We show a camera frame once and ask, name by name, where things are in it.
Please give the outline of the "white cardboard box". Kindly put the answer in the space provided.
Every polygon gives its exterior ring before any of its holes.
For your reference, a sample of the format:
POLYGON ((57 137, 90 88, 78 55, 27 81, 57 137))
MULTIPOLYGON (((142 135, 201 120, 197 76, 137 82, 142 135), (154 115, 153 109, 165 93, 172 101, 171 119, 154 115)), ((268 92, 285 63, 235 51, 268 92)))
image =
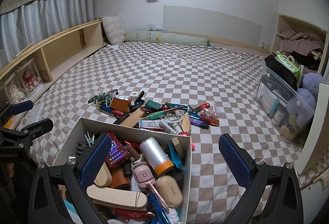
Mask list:
MULTIPOLYGON (((63 165, 69 159, 70 156, 75 154, 76 145, 79 140, 84 138, 84 134, 89 131, 90 133, 108 133, 112 132, 117 138, 122 140, 131 141, 133 143, 140 144, 142 141, 149 137, 154 137, 159 144, 172 144, 172 138, 174 135, 159 133, 155 131, 140 130, 132 127, 126 127, 121 125, 114 125, 111 123, 105 123, 97 120, 91 120, 87 118, 80 117, 76 122, 72 130, 69 132, 68 137, 63 143, 57 157, 53 164, 55 166, 63 165)), ((191 150, 191 138, 188 136, 177 136, 181 148, 184 154, 184 182, 182 188, 183 202, 181 205, 180 221, 181 223, 187 223, 187 215, 189 208, 189 196, 190 196, 190 182, 191 182, 191 160, 192 160, 192 150, 191 150)))

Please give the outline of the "white wall socket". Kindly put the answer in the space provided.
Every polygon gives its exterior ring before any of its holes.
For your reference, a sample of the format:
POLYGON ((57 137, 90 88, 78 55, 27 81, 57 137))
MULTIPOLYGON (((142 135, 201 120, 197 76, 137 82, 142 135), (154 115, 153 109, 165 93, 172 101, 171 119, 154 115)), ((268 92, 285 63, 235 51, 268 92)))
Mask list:
POLYGON ((163 25, 159 23, 148 23, 147 30, 150 32, 152 31, 161 32, 163 30, 163 25))

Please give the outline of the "green snack packet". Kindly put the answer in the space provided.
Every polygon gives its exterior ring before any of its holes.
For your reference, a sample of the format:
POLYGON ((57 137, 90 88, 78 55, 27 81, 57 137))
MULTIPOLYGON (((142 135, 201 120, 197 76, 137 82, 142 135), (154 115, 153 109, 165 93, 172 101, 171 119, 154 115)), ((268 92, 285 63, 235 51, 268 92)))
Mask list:
POLYGON ((299 87, 303 78, 304 66, 297 66, 292 56, 283 55, 282 53, 280 53, 280 51, 277 51, 276 53, 276 60, 295 75, 297 80, 297 86, 299 87))

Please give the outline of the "red doll display box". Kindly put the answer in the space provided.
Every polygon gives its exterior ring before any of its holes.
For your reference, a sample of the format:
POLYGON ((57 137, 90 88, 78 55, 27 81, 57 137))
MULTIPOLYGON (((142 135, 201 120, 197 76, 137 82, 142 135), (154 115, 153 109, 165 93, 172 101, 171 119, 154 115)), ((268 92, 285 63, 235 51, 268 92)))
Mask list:
POLYGON ((40 89, 42 79, 34 62, 34 58, 16 69, 15 74, 27 97, 34 95, 40 89))

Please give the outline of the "purple plush toy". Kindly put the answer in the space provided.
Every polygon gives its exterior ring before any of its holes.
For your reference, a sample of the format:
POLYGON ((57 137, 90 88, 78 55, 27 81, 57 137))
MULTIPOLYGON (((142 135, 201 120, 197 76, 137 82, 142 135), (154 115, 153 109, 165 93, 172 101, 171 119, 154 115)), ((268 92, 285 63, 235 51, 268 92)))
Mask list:
POLYGON ((286 109, 290 115, 296 117, 295 124, 298 127, 304 127, 313 118, 321 83, 325 83, 325 81, 320 74, 305 74, 302 79, 302 87, 297 90, 297 95, 288 101, 286 109))

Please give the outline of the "beige earbuds case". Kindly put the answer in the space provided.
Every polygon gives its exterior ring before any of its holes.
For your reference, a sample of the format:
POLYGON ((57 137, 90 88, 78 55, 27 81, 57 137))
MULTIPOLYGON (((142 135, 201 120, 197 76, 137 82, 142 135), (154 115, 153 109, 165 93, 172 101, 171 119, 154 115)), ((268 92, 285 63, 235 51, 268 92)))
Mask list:
POLYGON ((156 190, 170 208, 177 208, 183 202, 183 195, 174 177, 161 176, 156 181, 156 190))

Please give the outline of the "white doll display box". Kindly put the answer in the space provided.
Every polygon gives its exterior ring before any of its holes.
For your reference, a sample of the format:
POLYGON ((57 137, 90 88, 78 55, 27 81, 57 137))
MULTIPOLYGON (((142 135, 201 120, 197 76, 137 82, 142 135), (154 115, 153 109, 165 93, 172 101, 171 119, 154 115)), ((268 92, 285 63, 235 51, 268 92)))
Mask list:
POLYGON ((20 86, 17 76, 11 74, 1 85, 1 102, 18 104, 24 101, 26 95, 20 86))

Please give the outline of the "white fluffy pillow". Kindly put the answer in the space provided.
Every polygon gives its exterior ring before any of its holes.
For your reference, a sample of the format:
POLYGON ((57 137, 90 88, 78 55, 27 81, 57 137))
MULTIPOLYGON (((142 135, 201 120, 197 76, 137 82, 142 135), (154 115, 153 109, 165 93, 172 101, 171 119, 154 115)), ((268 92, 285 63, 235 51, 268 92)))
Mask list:
POLYGON ((102 18, 105 35, 111 45, 121 45, 124 42, 126 28, 121 16, 105 16, 102 18))

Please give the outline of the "brown leather pouch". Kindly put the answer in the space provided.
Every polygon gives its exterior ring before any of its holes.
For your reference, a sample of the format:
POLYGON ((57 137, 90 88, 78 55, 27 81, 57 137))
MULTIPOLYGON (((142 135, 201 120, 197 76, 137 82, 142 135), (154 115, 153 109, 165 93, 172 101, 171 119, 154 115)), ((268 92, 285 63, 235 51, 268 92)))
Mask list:
POLYGON ((117 97, 114 97, 111 101, 110 107, 113 110, 118 110, 121 112, 130 112, 131 100, 122 100, 117 97))

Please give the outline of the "red card box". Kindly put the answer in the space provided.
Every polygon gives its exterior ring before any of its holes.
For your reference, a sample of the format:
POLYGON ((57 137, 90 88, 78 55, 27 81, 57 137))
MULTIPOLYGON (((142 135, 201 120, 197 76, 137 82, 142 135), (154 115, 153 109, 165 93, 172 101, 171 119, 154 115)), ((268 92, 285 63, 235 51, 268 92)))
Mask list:
POLYGON ((107 133, 107 135, 111 138, 111 150, 105 161, 110 169, 117 169, 130 155, 112 132, 107 133))

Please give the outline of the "pile of clothes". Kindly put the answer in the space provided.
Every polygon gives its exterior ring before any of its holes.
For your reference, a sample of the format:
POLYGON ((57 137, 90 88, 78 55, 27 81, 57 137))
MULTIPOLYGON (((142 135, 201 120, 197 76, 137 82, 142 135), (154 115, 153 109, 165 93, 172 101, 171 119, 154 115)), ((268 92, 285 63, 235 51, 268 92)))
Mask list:
POLYGON ((290 29, 282 33, 284 38, 278 42, 278 51, 292 56, 296 64, 303 65, 313 72, 320 66, 324 50, 324 40, 314 33, 290 29))

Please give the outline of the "wooden bedside shelf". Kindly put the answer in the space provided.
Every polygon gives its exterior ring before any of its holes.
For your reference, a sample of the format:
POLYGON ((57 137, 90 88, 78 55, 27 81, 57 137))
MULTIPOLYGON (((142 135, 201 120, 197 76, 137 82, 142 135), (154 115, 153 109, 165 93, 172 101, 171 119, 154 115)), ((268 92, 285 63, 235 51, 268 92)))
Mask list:
POLYGON ((1 104, 10 102, 9 86, 14 84, 25 98, 36 102, 66 71, 104 47, 102 20, 97 19, 59 32, 29 45, 1 69, 1 104), (23 72, 36 74, 41 83, 24 90, 23 72))

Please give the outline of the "clear film roll orange cap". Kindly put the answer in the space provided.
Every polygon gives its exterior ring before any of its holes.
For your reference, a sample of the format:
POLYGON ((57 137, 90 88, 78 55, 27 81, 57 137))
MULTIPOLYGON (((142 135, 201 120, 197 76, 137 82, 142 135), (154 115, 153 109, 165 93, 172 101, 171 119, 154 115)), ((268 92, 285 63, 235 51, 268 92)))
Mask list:
POLYGON ((173 162, 154 137, 149 137, 141 142, 140 150, 158 176, 174 167, 173 162))

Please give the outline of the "clear plastic storage bin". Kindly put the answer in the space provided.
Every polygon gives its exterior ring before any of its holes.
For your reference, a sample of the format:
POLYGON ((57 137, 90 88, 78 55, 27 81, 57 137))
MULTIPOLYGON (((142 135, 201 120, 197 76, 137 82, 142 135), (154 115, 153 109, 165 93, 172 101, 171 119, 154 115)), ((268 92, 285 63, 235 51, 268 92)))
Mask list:
POLYGON ((285 80, 275 73, 265 62, 261 63, 262 72, 255 99, 264 110, 274 127, 285 140, 294 140, 307 127, 298 127, 295 124, 295 116, 290 115, 286 109, 288 101, 297 95, 285 80))

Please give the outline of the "white wardrobe shelf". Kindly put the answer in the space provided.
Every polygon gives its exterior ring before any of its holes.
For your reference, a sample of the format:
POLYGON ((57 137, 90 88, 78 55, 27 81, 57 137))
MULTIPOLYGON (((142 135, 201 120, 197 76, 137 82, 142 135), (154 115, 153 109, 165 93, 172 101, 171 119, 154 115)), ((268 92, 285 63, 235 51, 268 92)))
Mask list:
POLYGON ((328 30, 292 16, 279 14, 271 53, 292 56, 296 64, 324 74, 328 63, 328 30))

